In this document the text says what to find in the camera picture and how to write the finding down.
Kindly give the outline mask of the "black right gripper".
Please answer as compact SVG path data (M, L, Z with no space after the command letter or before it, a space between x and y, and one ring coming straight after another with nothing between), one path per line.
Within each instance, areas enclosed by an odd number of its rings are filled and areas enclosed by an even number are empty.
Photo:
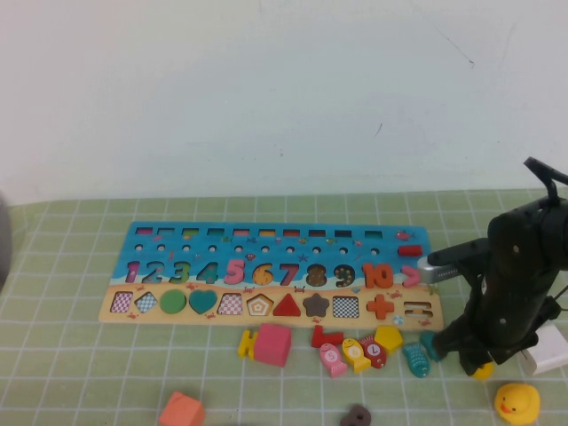
M501 365L539 341L537 330L560 314L557 299L544 288L498 286L486 279L471 287L464 312L432 338L436 359L459 354L467 376L494 362Z

